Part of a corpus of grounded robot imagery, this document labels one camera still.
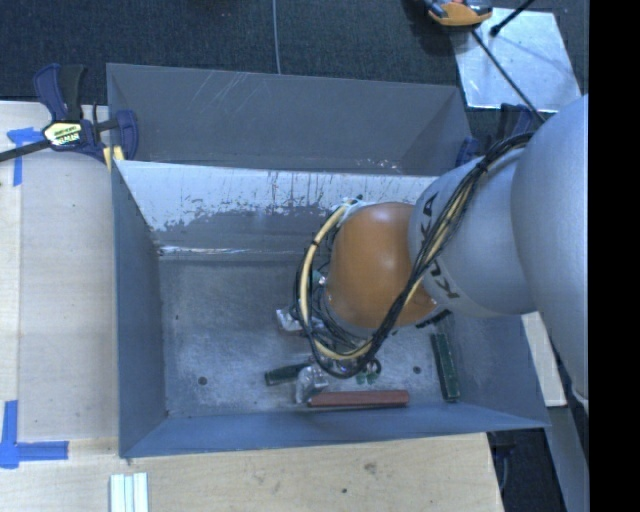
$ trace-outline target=wire bundle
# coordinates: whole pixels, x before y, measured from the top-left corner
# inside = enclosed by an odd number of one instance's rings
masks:
[[[358,338],[346,333],[346,331],[340,332],[332,328],[320,330],[312,325],[311,312],[314,310],[312,307],[314,294],[312,263],[314,255],[322,240],[335,228],[349,205],[353,204],[355,200],[346,201],[329,216],[307,249],[296,274],[296,300],[294,303],[297,319],[309,338],[316,361],[323,370],[334,377],[348,379],[366,370],[374,362],[376,353],[393,330],[400,312],[421,286],[422,278],[427,269],[460,226],[480,178],[507,152],[526,145],[532,135],[531,132],[523,133],[494,144],[484,158],[464,176],[432,224],[432,228],[425,234],[406,286],[389,308],[380,326],[368,339]],[[323,323],[332,325],[333,321],[326,314],[320,314],[320,316]],[[337,344],[353,347],[354,340],[359,340],[361,345],[347,352],[336,350]]]

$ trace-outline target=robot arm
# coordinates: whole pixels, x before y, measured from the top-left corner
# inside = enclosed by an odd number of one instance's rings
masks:
[[[344,221],[317,308],[344,350],[316,336],[309,307],[298,312],[321,366],[336,362],[338,376],[352,376],[392,328],[443,310],[539,311],[588,409],[587,110],[585,96],[535,134],[443,175],[411,212],[400,203],[367,205]],[[308,280],[298,279],[305,304]]]

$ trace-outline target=black carpet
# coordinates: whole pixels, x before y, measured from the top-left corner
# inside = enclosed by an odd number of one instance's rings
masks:
[[[513,9],[520,2],[493,4]],[[416,0],[275,5],[276,30],[272,0],[1,0],[0,99],[35,101],[33,74],[52,62],[87,66],[80,99],[101,105],[108,62],[460,85],[449,36]],[[578,86],[588,93],[589,0],[539,0],[530,9],[555,15]],[[468,118],[485,146],[496,137],[499,111],[469,109]],[[574,400],[571,407],[588,459],[588,419]],[[490,439],[512,447],[507,512],[565,511],[543,431]],[[500,477],[502,466],[499,460]]]

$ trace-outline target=brown wooden stick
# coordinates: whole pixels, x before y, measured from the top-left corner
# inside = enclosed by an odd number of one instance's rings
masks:
[[[406,389],[390,391],[327,391],[307,402],[309,407],[401,407],[409,403]]]

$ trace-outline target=gray bin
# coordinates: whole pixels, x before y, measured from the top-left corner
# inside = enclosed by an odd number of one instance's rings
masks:
[[[374,384],[330,378],[333,390],[407,389],[406,407],[319,411],[295,404],[293,383],[268,387],[264,381],[266,371],[310,353],[305,338],[279,332],[275,311],[291,304],[296,268],[331,207],[358,194],[365,201],[413,203],[454,165],[468,135],[455,88],[123,65],[108,70],[111,109],[133,109],[141,130],[137,161],[119,162],[112,172],[121,456],[548,424],[519,317],[450,315],[437,325],[452,345],[457,403],[442,398],[432,327],[391,336],[379,353],[383,372]],[[253,104],[264,91],[271,91],[270,103],[261,96]],[[192,131],[176,128],[186,120],[185,105],[194,112]],[[396,129],[369,126],[372,116],[396,119]],[[319,118],[323,123],[309,122]],[[270,119],[273,133],[266,134]],[[252,123],[252,130],[239,129]],[[345,123],[357,131],[349,144],[336,137]],[[222,144],[211,137],[224,125],[242,140]]]

